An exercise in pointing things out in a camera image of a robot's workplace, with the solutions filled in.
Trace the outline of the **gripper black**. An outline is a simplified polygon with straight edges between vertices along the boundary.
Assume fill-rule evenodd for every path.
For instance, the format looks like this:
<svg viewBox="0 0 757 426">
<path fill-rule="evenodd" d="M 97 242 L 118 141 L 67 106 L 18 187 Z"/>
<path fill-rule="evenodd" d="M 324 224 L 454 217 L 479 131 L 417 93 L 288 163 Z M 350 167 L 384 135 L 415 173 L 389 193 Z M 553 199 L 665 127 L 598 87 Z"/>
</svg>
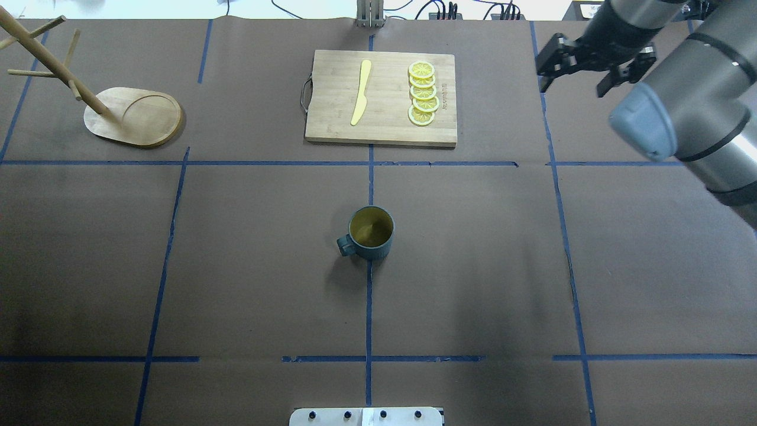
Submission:
<svg viewBox="0 0 757 426">
<path fill-rule="evenodd" d="M 623 83 L 638 83 L 656 60 L 655 47 L 642 49 L 642 36 L 639 34 L 611 33 L 571 40 L 563 33 L 554 33 L 538 52 L 535 63 L 540 92 L 546 92 L 560 76 L 585 70 L 609 70 L 596 86 L 596 94 L 602 98 Z"/>
</svg>

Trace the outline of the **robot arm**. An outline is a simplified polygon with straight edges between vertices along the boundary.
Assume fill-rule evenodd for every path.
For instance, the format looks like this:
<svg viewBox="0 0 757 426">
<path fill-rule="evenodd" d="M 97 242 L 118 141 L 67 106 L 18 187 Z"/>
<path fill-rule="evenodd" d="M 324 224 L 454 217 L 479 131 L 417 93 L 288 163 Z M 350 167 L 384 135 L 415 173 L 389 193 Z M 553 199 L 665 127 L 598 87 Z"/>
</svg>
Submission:
<svg viewBox="0 0 757 426">
<path fill-rule="evenodd" d="M 754 1 L 716 10 L 662 62 L 654 37 L 682 1 L 605 1 L 576 40 L 555 33 L 535 57 L 541 92 L 560 76 L 603 72 L 603 97 L 633 85 L 609 114 L 641 156 L 676 157 L 722 205 L 755 227 L 755 113 L 741 96 L 755 84 Z"/>
</svg>

